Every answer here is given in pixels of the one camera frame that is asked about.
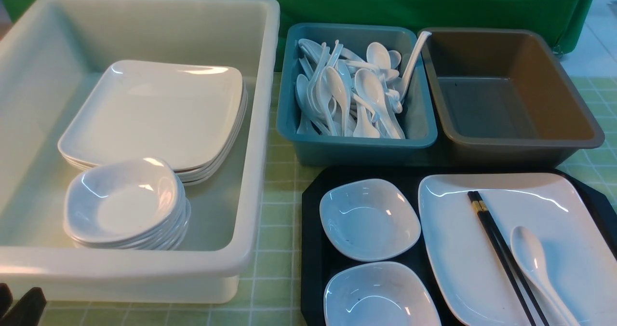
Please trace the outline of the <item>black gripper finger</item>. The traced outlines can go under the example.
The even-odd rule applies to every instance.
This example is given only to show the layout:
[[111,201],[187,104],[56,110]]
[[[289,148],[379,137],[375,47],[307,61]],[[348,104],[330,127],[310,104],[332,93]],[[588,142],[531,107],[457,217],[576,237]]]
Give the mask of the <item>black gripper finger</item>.
[[31,288],[18,300],[0,321],[2,326],[37,326],[47,300],[41,288]]

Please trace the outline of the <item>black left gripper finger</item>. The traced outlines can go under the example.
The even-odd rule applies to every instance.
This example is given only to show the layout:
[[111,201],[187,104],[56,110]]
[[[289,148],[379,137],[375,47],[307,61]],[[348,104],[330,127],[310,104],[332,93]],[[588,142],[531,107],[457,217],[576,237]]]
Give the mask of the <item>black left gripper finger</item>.
[[7,284],[0,284],[0,319],[5,316],[12,304],[13,294],[11,290]]

